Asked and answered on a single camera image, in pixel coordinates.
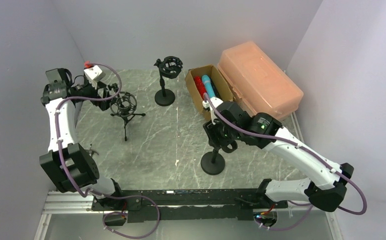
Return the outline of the brown cardboard box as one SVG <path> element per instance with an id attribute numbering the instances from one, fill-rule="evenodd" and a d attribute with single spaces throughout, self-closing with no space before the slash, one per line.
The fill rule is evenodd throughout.
<path id="1" fill-rule="evenodd" d="M 202 75 L 207 75 L 210 77 L 223 101 L 233 101 L 234 96 L 225 78 L 214 65 L 210 64 L 189 70 L 185 78 L 187 89 L 191 95 L 192 101 L 197 111 L 204 117 L 205 121 L 209 121 L 211 119 L 210 112 L 203 109 L 203 99 L 194 82 L 194 77 L 201 77 Z"/>

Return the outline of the blue microphone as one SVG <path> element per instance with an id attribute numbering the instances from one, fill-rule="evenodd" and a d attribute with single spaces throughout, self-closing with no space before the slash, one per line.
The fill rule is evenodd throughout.
<path id="1" fill-rule="evenodd" d="M 211 82 L 210 77 L 205 74 L 205 75 L 202 75 L 201 80 L 202 80 L 203 86 L 205 87 L 205 90 L 206 90 L 206 93 L 207 93 L 208 97 L 209 98 L 215 98 L 216 94 L 215 94 L 215 92 L 213 90 L 212 82 Z"/>

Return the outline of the red glitter microphone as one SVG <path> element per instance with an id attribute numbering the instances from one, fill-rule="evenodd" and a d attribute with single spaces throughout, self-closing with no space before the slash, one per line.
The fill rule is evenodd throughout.
<path id="1" fill-rule="evenodd" d="M 195 76 L 193 77 L 193 81 L 195 83 L 197 91 L 199 92 L 200 97 L 204 99 L 204 93 L 206 93 L 206 89 L 205 89 L 205 86 L 203 85 L 201 77 Z"/>

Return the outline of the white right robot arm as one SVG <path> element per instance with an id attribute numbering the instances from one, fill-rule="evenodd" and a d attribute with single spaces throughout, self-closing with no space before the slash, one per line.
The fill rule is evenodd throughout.
<path id="1" fill-rule="evenodd" d="M 260 112 L 250 116 L 232 101 L 212 97 L 203 101 L 211 120 L 203 128 L 216 151 L 232 153 L 241 141 L 280 156 L 305 174 L 300 180 L 264 179 L 257 193 L 269 202 L 307 201 L 326 212 L 339 209 L 347 192 L 354 168 L 332 162 L 313 150 L 271 115 Z"/>

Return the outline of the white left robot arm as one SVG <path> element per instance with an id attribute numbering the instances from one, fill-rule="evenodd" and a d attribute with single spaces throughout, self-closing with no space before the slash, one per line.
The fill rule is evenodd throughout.
<path id="1" fill-rule="evenodd" d="M 110 95 L 102 83 L 103 65 L 88 63 L 84 67 L 83 84 L 74 85 L 66 68 L 46 71 L 49 83 L 40 99 L 46 108 L 50 125 L 47 153 L 39 163 L 56 189 L 61 193 L 78 192 L 82 197 L 92 193 L 97 199 L 118 199 L 118 183 L 101 177 L 97 164 L 88 150 L 76 138 L 76 103 L 90 101 L 101 110 L 109 109 L 115 95 Z"/>

